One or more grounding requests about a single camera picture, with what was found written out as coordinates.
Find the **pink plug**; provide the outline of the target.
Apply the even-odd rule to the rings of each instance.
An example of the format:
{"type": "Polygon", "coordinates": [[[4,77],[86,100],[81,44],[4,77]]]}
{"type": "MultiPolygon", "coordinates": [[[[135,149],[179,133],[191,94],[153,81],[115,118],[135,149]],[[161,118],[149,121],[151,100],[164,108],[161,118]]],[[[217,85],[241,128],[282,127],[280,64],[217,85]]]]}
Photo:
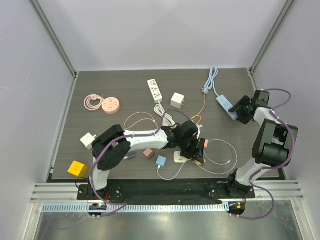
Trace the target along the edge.
{"type": "Polygon", "coordinates": [[[205,149],[208,147],[208,143],[209,143],[209,140],[206,139],[206,140],[204,141],[204,145],[203,145],[205,149]]]}

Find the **blue power strip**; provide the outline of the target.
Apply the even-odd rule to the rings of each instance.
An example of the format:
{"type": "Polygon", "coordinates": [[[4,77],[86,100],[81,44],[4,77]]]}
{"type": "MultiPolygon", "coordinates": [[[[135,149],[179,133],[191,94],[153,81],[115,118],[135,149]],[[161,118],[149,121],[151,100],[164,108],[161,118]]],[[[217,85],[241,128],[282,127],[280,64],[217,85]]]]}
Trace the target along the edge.
{"type": "Polygon", "coordinates": [[[224,95],[219,95],[216,100],[233,121],[238,119],[237,113],[230,111],[233,108],[233,105],[224,95]]]}

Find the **white wall adapter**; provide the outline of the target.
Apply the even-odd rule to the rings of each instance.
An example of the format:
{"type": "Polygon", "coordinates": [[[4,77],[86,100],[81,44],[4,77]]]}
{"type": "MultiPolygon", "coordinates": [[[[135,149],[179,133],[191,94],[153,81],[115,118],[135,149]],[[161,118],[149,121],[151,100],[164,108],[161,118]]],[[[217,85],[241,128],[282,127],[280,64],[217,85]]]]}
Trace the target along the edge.
{"type": "Polygon", "coordinates": [[[188,161],[187,158],[181,156],[181,152],[180,151],[175,151],[173,154],[173,161],[177,164],[184,164],[188,161]]]}

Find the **light blue charger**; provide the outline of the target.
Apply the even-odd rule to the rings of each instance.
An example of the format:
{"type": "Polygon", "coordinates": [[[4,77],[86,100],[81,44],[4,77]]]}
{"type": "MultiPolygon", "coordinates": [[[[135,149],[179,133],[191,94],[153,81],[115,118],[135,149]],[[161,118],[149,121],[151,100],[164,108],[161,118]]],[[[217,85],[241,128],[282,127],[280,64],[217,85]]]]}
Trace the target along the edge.
{"type": "Polygon", "coordinates": [[[164,167],[166,164],[166,161],[167,161],[166,157],[159,155],[156,159],[155,164],[158,166],[158,168],[164,167]]]}

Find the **small pink charger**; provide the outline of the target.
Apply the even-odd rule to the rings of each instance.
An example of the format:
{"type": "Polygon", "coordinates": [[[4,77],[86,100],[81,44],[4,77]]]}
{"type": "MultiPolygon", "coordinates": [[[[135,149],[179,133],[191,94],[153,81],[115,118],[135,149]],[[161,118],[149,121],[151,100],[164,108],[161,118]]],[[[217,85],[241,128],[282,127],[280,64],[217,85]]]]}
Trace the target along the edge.
{"type": "Polygon", "coordinates": [[[144,155],[148,160],[150,160],[151,158],[154,157],[155,152],[154,152],[152,149],[147,148],[147,149],[143,152],[143,155],[144,155]]]}

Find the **white cube socket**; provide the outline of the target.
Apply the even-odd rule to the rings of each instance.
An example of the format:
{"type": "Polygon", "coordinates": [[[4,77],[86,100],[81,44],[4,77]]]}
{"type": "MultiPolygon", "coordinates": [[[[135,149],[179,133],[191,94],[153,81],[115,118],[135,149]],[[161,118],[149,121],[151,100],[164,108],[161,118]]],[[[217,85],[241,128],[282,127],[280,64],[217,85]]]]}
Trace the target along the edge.
{"type": "Polygon", "coordinates": [[[170,105],[174,108],[181,109],[185,103],[185,96],[175,92],[170,100],[170,105]]]}

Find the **dark grey charger plug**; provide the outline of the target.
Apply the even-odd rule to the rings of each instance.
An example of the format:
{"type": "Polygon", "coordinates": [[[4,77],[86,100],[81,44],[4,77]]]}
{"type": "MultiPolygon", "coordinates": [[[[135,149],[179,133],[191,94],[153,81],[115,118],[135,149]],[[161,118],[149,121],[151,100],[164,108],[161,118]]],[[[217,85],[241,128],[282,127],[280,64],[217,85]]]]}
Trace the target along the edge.
{"type": "Polygon", "coordinates": [[[136,154],[134,152],[129,152],[123,159],[124,160],[130,160],[136,157],[136,154]]]}

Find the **white power strip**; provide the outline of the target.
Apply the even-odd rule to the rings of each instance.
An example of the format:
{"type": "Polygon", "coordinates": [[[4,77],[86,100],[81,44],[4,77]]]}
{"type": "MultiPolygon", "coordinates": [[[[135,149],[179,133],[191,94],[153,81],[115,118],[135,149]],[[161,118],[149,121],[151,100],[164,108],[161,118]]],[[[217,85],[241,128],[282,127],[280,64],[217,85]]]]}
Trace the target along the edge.
{"type": "Polygon", "coordinates": [[[147,86],[151,93],[152,99],[155,104],[161,103],[163,101],[163,96],[155,79],[150,79],[147,81],[147,86]]]}

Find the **round pink power socket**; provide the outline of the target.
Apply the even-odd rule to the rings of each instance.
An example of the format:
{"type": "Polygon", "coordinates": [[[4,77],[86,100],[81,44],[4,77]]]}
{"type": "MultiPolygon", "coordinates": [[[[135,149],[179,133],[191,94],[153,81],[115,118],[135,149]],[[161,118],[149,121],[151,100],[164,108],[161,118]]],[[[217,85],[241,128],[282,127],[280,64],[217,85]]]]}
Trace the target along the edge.
{"type": "Polygon", "coordinates": [[[116,114],[120,110],[120,101],[115,97],[108,97],[101,104],[102,110],[108,114],[116,114]]]}

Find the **white cube plug adapter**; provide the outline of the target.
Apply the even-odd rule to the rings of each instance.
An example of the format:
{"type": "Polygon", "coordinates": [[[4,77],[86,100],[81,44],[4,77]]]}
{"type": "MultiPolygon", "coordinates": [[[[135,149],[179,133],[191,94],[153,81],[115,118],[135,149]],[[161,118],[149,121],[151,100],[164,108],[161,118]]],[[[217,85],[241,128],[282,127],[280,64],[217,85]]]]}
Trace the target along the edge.
{"type": "Polygon", "coordinates": [[[91,133],[86,133],[81,139],[80,142],[85,146],[86,149],[92,149],[92,143],[96,140],[97,135],[92,135],[91,133]]]}

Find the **yellow cube plug adapter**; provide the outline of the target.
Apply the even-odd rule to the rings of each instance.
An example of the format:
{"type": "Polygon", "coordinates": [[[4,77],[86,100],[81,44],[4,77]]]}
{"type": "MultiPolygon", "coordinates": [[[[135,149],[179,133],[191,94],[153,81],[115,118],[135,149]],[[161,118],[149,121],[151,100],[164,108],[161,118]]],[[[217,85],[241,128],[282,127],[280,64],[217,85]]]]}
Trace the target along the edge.
{"type": "Polygon", "coordinates": [[[88,166],[74,160],[67,172],[77,178],[85,178],[88,172],[88,166]]]}

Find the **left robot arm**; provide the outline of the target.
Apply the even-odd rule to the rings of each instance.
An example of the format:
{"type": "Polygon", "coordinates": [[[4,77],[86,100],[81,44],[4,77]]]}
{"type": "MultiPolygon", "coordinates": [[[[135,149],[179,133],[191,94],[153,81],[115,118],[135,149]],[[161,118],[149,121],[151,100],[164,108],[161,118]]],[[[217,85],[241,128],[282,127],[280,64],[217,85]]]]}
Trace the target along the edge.
{"type": "Polygon", "coordinates": [[[92,143],[93,165],[86,196],[90,200],[102,199],[106,195],[110,171],[130,152],[179,148],[182,157],[203,164],[206,140],[200,133],[200,127],[191,120],[145,131],[124,130],[119,124],[113,125],[92,143]]]}

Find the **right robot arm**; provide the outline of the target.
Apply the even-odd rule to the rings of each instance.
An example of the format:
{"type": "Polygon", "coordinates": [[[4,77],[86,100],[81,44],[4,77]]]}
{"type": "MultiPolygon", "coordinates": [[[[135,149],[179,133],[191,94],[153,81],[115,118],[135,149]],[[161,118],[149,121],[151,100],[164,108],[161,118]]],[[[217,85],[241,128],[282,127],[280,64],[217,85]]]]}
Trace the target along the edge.
{"type": "Polygon", "coordinates": [[[231,198],[247,196],[255,180],[270,170],[286,167],[292,159],[299,129],[281,120],[269,107],[269,100],[268,91],[256,90],[253,98],[245,95],[229,110],[237,114],[240,123],[254,121],[260,126],[251,159],[227,179],[225,191],[231,198]]]}

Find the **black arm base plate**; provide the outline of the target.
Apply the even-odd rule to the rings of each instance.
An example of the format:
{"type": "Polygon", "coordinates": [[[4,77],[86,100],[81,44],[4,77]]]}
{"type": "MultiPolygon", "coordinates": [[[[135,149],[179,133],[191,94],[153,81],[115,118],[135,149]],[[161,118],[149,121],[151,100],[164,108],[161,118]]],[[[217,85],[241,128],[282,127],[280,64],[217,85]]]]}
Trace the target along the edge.
{"type": "Polygon", "coordinates": [[[240,186],[225,178],[174,179],[110,179],[107,186],[94,192],[90,183],[78,186],[78,200],[109,200],[112,203],[148,200],[192,199],[254,199],[255,191],[251,186],[240,186]]]}

